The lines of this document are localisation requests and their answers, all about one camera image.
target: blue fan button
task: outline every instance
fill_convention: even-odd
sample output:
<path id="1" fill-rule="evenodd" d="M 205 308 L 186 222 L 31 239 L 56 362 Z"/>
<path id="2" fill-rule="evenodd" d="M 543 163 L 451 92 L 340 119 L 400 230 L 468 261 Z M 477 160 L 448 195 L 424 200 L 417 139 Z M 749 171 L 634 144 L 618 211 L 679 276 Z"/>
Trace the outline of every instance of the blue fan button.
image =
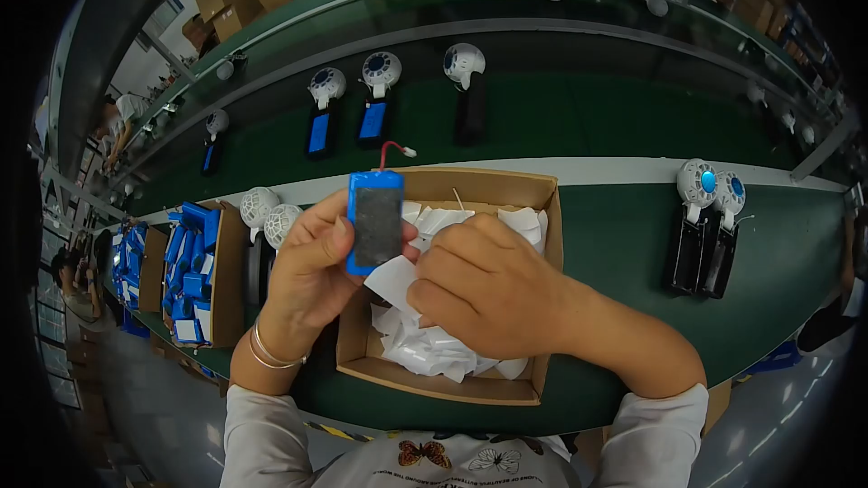
<path id="1" fill-rule="evenodd" d="M 738 178 L 732 178 L 732 192 L 739 198 L 745 195 L 745 187 Z"/>
<path id="2" fill-rule="evenodd" d="M 714 192 L 714 187 L 717 186 L 717 180 L 714 179 L 714 174 L 712 174 L 710 170 L 707 169 L 702 172 L 700 181 L 702 182 L 702 190 L 705 190 L 708 193 Z"/>

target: floor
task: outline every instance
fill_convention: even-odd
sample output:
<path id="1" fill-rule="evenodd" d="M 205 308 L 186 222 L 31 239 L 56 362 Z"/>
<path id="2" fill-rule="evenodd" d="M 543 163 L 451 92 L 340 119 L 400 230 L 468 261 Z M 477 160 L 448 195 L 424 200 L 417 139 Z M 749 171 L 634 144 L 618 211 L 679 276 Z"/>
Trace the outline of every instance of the floor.
<path id="1" fill-rule="evenodd" d="M 119 438 L 131 444 L 153 479 L 175 488 L 217 486 L 226 417 L 217 387 L 151 353 L 147 340 L 119 331 L 105 338 L 103 377 Z M 729 408 L 703 440 L 690 487 L 774 485 L 808 443 L 843 363 L 805 358 L 795 367 L 755 375 L 734 388 Z M 376 435 L 312 415 L 305 420 Z M 314 470 L 363 445 L 313 429 L 307 435 Z M 590 469 L 574 462 L 583 484 L 589 485 Z"/>

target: red wire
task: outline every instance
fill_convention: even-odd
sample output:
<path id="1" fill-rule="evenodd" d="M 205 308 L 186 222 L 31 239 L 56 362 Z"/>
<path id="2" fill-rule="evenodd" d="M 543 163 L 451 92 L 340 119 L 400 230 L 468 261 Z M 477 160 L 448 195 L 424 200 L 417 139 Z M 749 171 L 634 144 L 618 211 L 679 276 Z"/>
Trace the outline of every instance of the red wire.
<path id="1" fill-rule="evenodd" d="M 385 168 L 385 150 L 389 148 L 389 145 L 394 145 L 395 147 L 400 149 L 402 153 L 404 152 L 404 148 L 396 144 L 395 142 L 391 140 L 385 142 L 383 144 L 383 150 L 380 151 L 380 171 L 383 171 L 383 169 Z"/>

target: bracelet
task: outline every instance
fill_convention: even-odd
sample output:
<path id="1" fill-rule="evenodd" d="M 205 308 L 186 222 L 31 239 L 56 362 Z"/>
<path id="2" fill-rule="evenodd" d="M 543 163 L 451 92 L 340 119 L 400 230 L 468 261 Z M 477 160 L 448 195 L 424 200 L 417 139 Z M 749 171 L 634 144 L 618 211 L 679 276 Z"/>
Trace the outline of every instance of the bracelet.
<path id="1" fill-rule="evenodd" d="M 265 348 L 265 345 L 262 344 L 262 340 L 259 337 L 259 318 L 256 317 L 256 321 L 254 322 L 254 330 L 250 333 L 250 352 L 253 353 L 254 358 L 265 367 L 269 367 L 271 369 L 287 369 L 288 367 L 298 366 L 299 364 L 304 365 L 307 364 L 307 354 L 302 356 L 300 359 L 291 362 L 283 362 L 275 358 L 268 349 Z M 254 348 L 254 338 L 256 338 L 256 345 L 259 347 L 259 350 L 264 352 L 269 360 L 277 363 L 277 365 L 269 364 L 268 362 L 262 360 L 259 355 L 256 353 Z"/>

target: fingernail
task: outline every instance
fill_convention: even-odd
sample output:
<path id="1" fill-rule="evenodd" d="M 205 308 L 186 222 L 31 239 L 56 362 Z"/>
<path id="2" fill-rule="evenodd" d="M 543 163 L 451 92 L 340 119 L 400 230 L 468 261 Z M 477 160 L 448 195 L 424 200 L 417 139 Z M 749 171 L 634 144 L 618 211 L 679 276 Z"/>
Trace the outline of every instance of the fingernail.
<path id="1" fill-rule="evenodd" d="M 341 217 L 338 217 L 338 220 L 334 222 L 334 233 L 338 237 L 346 235 L 346 225 Z"/>

